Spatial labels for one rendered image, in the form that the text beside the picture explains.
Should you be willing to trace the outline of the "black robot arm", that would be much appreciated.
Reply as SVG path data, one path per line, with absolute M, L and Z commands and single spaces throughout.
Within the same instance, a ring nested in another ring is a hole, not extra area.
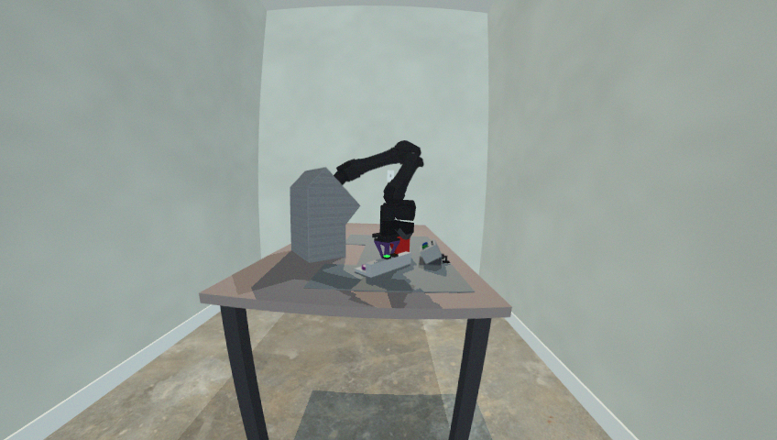
M 414 223 L 400 220 L 413 221 L 416 205 L 413 200 L 403 199 L 414 172 L 418 167 L 424 165 L 420 155 L 420 147 L 407 140 L 402 140 L 394 148 L 385 152 L 364 159 L 351 159 L 343 163 L 336 168 L 338 171 L 334 177 L 344 185 L 346 181 L 350 182 L 360 178 L 360 175 L 368 171 L 389 164 L 402 164 L 396 176 L 388 182 L 384 189 L 385 203 L 380 206 L 380 219 L 397 219 L 395 221 L 382 221 L 382 235 L 399 234 L 402 239 L 407 240 L 414 232 Z

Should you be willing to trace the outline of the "grey flat mat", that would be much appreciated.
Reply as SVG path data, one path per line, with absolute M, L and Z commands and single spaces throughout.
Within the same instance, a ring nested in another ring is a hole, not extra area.
M 357 265 L 324 264 L 304 288 L 366 292 L 475 292 L 451 263 L 419 265 L 420 246 L 427 236 L 410 237 L 411 263 L 368 277 L 355 268 L 381 259 L 372 235 L 350 235 L 346 245 L 365 245 Z

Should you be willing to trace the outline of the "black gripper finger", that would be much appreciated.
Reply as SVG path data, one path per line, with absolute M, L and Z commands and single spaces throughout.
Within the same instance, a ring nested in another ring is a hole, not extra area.
M 383 256 L 383 253 L 382 253 L 382 249 L 381 249 L 381 246 L 380 246 L 380 245 L 383 245 L 383 246 L 385 247 L 385 250 L 384 250 L 384 256 L 386 256 L 386 255 L 388 254 L 388 252 L 389 252 L 389 246 L 390 246 L 390 243 L 387 243 L 387 242 L 379 242 L 379 241 L 375 241 L 375 240 L 374 240 L 374 243 L 375 243 L 376 247 L 378 248 L 378 251 L 379 251 L 379 254 L 380 254 L 381 258 L 382 258 L 382 256 Z
M 392 250 L 391 250 L 391 252 L 390 252 L 390 253 L 389 253 L 389 250 L 388 250 L 388 256 L 389 256 L 389 254 L 392 254 L 392 253 L 394 253 L 394 251 L 395 251 L 395 249 L 397 248 L 397 246 L 398 246 L 399 242 L 400 242 L 400 240 L 399 240 L 399 241 L 394 241 L 394 242 L 389 242 L 389 243 L 391 243 L 391 244 L 394 244 L 394 246 L 393 246 L 393 248 L 392 248 Z

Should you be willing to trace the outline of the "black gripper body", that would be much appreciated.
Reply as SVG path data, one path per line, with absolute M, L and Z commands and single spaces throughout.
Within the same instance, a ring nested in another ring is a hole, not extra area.
M 393 236 L 382 235 L 382 221 L 395 221 L 395 219 L 393 219 L 393 220 L 391 220 L 391 219 L 380 219 L 380 233 L 372 234 L 372 237 L 374 237 L 374 240 L 375 241 L 379 241 L 379 242 L 387 242 L 387 243 L 394 242 L 394 241 L 399 241 L 400 238 L 397 238 L 397 237 L 400 237 L 399 234 L 393 235 Z

